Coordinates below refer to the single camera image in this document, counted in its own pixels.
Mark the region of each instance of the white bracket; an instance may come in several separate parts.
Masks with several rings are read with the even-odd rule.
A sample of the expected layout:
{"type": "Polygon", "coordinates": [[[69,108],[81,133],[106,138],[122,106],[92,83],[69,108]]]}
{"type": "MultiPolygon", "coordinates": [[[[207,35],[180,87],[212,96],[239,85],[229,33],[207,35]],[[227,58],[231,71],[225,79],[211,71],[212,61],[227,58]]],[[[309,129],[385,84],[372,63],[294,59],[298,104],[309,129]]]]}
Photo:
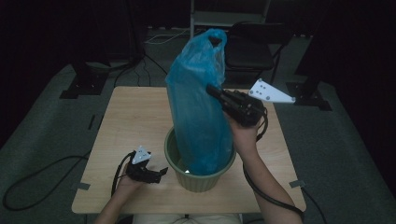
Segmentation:
{"type": "Polygon", "coordinates": [[[132,164],[135,165],[141,161],[149,160],[150,158],[151,158],[151,155],[146,151],[145,148],[140,146],[137,149],[136,154],[134,155],[134,158],[132,159],[132,164]]]}
{"type": "Polygon", "coordinates": [[[264,82],[261,78],[256,81],[256,83],[248,92],[248,95],[253,98],[271,103],[293,104],[296,102],[295,97],[291,97],[283,93],[270,84],[264,82]]]}

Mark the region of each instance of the stand base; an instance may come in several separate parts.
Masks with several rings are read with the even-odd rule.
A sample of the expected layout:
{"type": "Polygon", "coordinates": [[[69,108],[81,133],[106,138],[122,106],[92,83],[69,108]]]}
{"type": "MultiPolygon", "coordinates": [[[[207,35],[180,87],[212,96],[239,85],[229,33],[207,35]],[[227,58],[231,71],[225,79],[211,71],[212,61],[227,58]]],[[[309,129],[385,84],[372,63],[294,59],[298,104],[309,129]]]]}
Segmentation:
{"type": "Polygon", "coordinates": [[[323,100],[318,90],[314,91],[309,96],[303,94],[302,86],[303,83],[298,82],[287,82],[286,86],[288,87],[289,94],[291,97],[295,97],[296,102],[295,105],[309,105],[309,106],[317,106],[320,110],[323,111],[332,111],[332,108],[329,105],[329,102],[323,100]]]}
{"type": "Polygon", "coordinates": [[[88,81],[81,81],[75,76],[67,91],[63,91],[60,99],[77,99],[79,95],[100,95],[105,86],[108,73],[92,74],[88,81]]]}

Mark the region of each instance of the person's left arm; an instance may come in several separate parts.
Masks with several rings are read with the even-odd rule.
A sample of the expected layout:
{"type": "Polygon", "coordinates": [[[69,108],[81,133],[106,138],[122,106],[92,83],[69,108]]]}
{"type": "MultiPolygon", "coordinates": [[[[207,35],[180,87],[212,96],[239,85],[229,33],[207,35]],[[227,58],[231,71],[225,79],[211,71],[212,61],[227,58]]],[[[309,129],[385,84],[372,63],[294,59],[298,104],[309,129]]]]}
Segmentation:
{"type": "Polygon", "coordinates": [[[95,220],[95,224],[114,224],[119,217],[121,208],[128,202],[129,198],[137,191],[144,183],[132,180],[128,176],[120,178],[117,189],[113,196],[107,202],[102,212],[95,220]]]}

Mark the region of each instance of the person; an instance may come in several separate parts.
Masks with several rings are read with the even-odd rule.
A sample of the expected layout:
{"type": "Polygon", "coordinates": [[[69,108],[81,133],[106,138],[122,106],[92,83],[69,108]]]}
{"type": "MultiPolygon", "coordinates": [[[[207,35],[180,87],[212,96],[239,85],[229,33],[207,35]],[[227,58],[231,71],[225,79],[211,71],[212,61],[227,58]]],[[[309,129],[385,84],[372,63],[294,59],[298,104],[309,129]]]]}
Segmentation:
{"type": "MultiPolygon", "coordinates": [[[[253,127],[242,127],[234,119],[225,114],[228,119],[233,134],[233,146],[244,163],[247,174],[262,192],[268,196],[294,206],[289,194],[276,181],[265,163],[260,157],[256,147],[256,136],[259,124],[253,127]]],[[[102,212],[95,220],[95,224],[116,223],[121,208],[128,202],[144,183],[134,181],[127,176],[120,178],[119,184],[113,196],[110,198],[102,212]]],[[[255,192],[256,201],[262,212],[265,223],[269,224],[300,224],[303,223],[300,216],[273,203],[264,200],[255,192]]],[[[195,217],[184,218],[184,215],[136,215],[133,223],[241,223],[238,215],[197,215],[195,217]]]]}

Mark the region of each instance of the gray floor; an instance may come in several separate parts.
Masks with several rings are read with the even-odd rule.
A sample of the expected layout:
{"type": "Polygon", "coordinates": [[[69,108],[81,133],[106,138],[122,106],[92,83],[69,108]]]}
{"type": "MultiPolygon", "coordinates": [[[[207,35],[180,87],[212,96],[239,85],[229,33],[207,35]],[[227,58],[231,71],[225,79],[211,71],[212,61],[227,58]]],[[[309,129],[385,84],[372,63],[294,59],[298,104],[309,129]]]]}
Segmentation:
{"type": "MultiPolygon", "coordinates": [[[[164,44],[147,45],[147,55],[169,71],[187,40],[179,37],[164,44]]],[[[308,44],[309,39],[305,38],[295,37],[291,41],[284,50],[274,86],[287,91],[286,82],[304,81],[305,77],[295,76],[294,72],[308,44]]],[[[60,158],[83,155],[92,148],[100,123],[100,119],[95,119],[90,125],[92,115],[101,118],[105,114],[119,73],[110,74],[101,95],[79,96],[76,100],[59,99],[61,92],[71,83],[74,70],[66,66],[54,76],[17,131],[0,150],[2,196],[18,179],[60,158]]],[[[164,78],[165,73],[151,60],[145,59],[134,71],[128,70],[120,76],[116,85],[164,86],[164,78]]],[[[252,77],[244,77],[243,80],[230,78],[225,86],[248,88],[248,82],[241,84],[247,79],[254,81],[252,77]]],[[[320,111],[311,106],[276,105],[297,176],[306,182],[306,190],[320,205],[329,223],[396,223],[396,202],[334,88],[320,83],[318,89],[329,101],[332,111],[320,111]]],[[[42,175],[24,182],[9,195],[8,200],[16,207],[35,202],[76,161],[62,161],[42,175]]],[[[95,214],[83,216],[71,211],[75,184],[79,182],[84,167],[83,161],[48,199],[31,209],[11,212],[2,206],[0,223],[93,223],[95,214]]],[[[323,223],[312,201],[307,197],[305,201],[305,223],[323,223]]],[[[244,214],[245,221],[257,217],[260,215],[244,214]]]]}

